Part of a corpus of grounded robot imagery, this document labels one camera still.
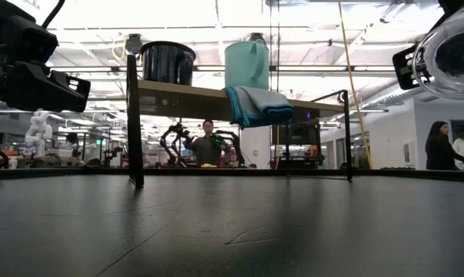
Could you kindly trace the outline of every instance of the black bucket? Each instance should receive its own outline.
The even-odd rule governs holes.
[[[176,42],[150,42],[141,47],[142,78],[146,81],[192,84],[195,52]]]

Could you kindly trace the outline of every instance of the wooden shelf board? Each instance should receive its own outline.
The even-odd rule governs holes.
[[[139,105],[142,115],[183,118],[208,118],[230,121],[232,109],[225,91],[196,88],[164,82],[139,81]],[[295,120],[328,117],[343,113],[340,105],[289,100],[295,107]]]

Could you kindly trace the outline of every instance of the blue towel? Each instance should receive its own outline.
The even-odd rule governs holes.
[[[232,106],[230,124],[238,124],[242,130],[282,124],[295,114],[295,109],[282,94],[249,87],[227,87],[224,90]]]

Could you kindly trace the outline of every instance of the teal pitcher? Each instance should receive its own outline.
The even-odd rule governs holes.
[[[269,50],[263,40],[225,49],[225,86],[240,85],[269,90]]]

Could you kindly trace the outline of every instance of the black metal shelf leg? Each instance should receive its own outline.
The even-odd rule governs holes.
[[[345,146],[346,146],[346,178],[348,181],[353,179],[353,167],[352,167],[352,144],[351,144],[351,132],[349,130],[349,100],[348,91],[342,92],[342,99],[344,102],[345,109]]]
[[[135,55],[127,56],[127,131],[129,178],[138,188],[145,184],[142,164],[141,114],[139,111],[138,73]]]

